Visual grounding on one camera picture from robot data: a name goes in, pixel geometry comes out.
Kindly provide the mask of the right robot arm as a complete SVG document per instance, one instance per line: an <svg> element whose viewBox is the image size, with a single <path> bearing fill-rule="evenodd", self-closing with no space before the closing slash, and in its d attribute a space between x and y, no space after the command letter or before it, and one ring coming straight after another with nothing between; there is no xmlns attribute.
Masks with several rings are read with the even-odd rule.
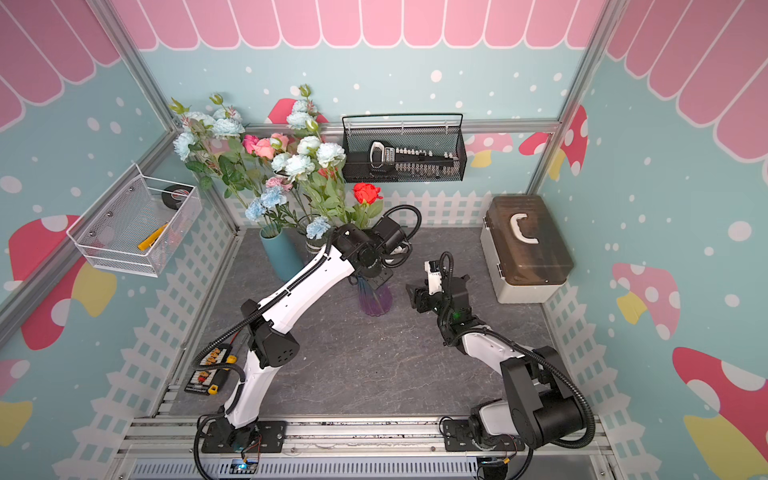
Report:
<svg viewBox="0 0 768 480"><path fill-rule="evenodd" d="M472 414L480 436L511 436L526 447L553 444L566 449L589 445L596 421L585 395L566 372L560 354L549 346L525 347L492 329L472 311L468 276L408 284L411 307L432 312L443 344L474 358L499 374L505 398Z"/></svg>

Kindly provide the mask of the single blue flower stem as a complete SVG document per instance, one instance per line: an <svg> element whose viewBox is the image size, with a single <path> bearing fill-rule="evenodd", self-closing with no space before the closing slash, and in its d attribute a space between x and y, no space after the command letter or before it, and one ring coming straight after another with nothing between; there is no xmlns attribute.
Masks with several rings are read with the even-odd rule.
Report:
<svg viewBox="0 0 768 480"><path fill-rule="evenodd" d="M317 216L305 227L306 238L308 240L319 240L331 229L331 227L332 225L326 217Z"/></svg>

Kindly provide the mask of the pale blue flower stem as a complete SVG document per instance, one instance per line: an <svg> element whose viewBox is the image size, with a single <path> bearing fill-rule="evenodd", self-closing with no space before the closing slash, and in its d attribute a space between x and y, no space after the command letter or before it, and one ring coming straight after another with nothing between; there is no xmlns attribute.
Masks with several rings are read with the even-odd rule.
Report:
<svg viewBox="0 0 768 480"><path fill-rule="evenodd" d="M317 149L309 149L308 146L306 141L298 143L297 154L311 156L318 164L328 163L327 157L345 153L339 144L333 142L322 141ZM353 215L353 209L346 202L346 182L342 174L344 163L338 166L337 179L335 180L338 200L330 201L331 204L338 203L338 217L336 218L338 225L349 223Z"/></svg>

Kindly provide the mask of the white flower stem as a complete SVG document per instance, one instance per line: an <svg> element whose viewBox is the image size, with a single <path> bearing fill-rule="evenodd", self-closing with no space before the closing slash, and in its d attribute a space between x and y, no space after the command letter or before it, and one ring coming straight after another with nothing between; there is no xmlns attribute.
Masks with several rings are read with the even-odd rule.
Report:
<svg viewBox="0 0 768 480"><path fill-rule="evenodd" d="M318 174L318 170L334 167L338 173L338 166L344 163L346 154L330 156L327 160L326 164L318 164L311 156L280 153L271 161L271 169L275 174L287 177L291 183L297 183L308 197L311 212L326 217L335 227L338 224L338 203L331 204L330 201L338 200L336 182L327 181Z"/></svg>

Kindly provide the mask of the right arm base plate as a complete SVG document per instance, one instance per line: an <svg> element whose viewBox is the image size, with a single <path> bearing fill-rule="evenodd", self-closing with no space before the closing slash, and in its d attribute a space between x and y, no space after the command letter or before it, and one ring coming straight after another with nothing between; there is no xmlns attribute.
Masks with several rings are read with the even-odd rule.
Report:
<svg viewBox="0 0 768 480"><path fill-rule="evenodd" d="M514 435L488 433L474 417L441 417L438 431L447 452L492 451L516 454L526 449L522 440Z"/></svg>

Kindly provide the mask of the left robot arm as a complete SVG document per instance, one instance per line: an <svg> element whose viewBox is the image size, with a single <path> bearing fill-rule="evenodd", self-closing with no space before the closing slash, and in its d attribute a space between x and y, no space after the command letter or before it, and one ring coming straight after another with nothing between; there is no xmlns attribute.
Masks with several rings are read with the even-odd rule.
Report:
<svg viewBox="0 0 768 480"><path fill-rule="evenodd" d="M411 239L421 227L422 215L411 205L387 210L374 226L360 229L352 223L335 227L314 258L270 296L243 305L243 319L203 347L193 363L199 364L235 333L250 332L243 367L224 362L212 370L234 371L233 393L215 414L198 421L196 441L246 451L259 437L257 420L264 396L279 368L299 353L291 334L297 320L337 283L358 276L373 289L386 284L392 270L410 256Z"/></svg>

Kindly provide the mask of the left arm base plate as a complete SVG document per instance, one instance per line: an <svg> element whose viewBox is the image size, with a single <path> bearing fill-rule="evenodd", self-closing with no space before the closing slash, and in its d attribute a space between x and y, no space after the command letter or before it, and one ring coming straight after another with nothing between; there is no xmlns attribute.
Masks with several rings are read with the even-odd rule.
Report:
<svg viewBox="0 0 768 480"><path fill-rule="evenodd" d="M226 419L215 419L203 434L203 453L281 453L286 421L255 421L235 429Z"/></svg>

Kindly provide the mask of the purple glass vase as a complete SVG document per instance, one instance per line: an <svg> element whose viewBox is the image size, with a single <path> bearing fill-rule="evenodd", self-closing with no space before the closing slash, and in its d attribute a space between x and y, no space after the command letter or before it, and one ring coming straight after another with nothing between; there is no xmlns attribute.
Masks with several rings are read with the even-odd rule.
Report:
<svg viewBox="0 0 768 480"><path fill-rule="evenodd" d="M368 280L360 275L357 280L358 304L361 311L371 317L387 314L393 305L393 296L387 285L374 288Z"/></svg>

